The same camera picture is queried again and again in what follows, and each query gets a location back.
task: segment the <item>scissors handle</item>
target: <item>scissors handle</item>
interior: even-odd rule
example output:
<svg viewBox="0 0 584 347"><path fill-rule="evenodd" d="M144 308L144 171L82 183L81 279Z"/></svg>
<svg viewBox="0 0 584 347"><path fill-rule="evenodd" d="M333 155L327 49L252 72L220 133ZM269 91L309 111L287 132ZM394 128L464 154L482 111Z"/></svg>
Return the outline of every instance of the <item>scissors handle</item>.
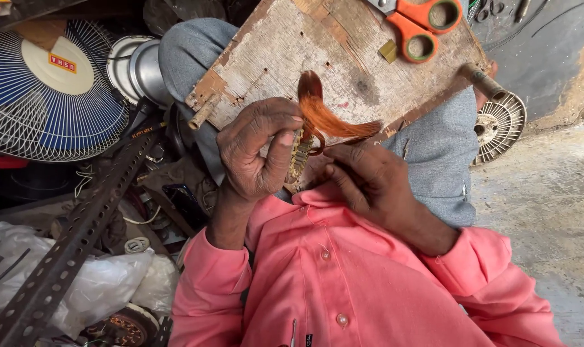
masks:
<svg viewBox="0 0 584 347"><path fill-rule="evenodd" d="M409 62L420 64L433 58L436 54L438 44L435 35L421 28L398 12L389 15L386 20L399 28L401 32L401 43L404 48L402 53ZM410 51L410 44L413 38L419 38L422 43L429 45L424 47L423 55L416 56Z"/></svg>
<svg viewBox="0 0 584 347"><path fill-rule="evenodd" d="M451 11L448 22L444 25L436 24L431 18L435 6L444 6ZM395 12L403 14L435 34L445 34L454 29L461 21L462 9L458 0L429 0L424 4L414 5L404 0L397 0Z"/></svg>

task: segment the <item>grey pants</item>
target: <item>grey pants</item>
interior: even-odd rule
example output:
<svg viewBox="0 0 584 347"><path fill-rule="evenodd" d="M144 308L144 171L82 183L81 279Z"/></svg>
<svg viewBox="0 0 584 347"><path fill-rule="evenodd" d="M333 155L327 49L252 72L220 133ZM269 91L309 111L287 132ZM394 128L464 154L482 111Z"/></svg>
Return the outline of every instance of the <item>grey pants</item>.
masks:
<svg viewBox="0 0 584 347"><path fill-rule="evenodd" d="M461 3L467 9L467 1ZM218 19L200 18L176 24L165 33L159 47L159 64L165 86L186 119L194 112L184 99L237 30ZM475 122L476 101L472 88L468 88L382 144L403 156L409 140L406 161L411 190L418 201L452 227L471 226L476 214L470 204L468 171L468 164L478 152ZM208 122L193 133L212 177L220 184L225 173L215 143L216 134L217 130Z"/></svg>

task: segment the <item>concrete floor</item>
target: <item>concrete floor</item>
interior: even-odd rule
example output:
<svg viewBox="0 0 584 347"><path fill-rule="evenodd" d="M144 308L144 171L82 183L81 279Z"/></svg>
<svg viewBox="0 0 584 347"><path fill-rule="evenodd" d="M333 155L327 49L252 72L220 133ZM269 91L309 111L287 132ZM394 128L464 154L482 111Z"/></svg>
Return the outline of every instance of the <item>concrete floor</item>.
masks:
<svg viewBox="0 0 584 347"><path fill-rule="evenodd" d="M511 238L563 342L584 346L584 125L524 138L472 181L476 225Z"/></svg>

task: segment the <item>wooden board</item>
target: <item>wooden board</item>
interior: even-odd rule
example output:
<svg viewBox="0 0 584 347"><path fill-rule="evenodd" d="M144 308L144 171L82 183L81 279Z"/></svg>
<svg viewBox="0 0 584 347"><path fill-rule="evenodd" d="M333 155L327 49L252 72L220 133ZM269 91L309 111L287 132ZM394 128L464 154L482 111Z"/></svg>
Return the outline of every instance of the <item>wooden board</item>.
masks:
<svg viewBox="0 0 584 347"><path fill-rule="evenodd" d="M396 35L362 0L262 0L186 103L198 111L213 93L221 94L208 118L221 129L254 101L297 100L301 72L313 70L327 107L346 122L383 121L374 139L383 141L469 86L457 75L462 65L490 68L465 20L437 36L438 52L423 64L401 56L387 63L378 50ZM322 165L311 158L305 172L312 176ZM308 179L303 173L301 185Z"/></svg>

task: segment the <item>table fan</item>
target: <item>table fan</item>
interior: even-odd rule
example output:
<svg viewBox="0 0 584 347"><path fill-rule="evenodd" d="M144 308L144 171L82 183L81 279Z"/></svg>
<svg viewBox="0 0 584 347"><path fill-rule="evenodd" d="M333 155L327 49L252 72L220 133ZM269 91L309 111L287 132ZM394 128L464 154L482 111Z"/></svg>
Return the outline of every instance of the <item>table fan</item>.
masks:
<svg viewBox="0 0 584 347"><path fill-rule="evenodd" d="M0 32L0 152L45 162L93 157L126 126L105 72L110 34L70 20L51 52Z"/></svg>

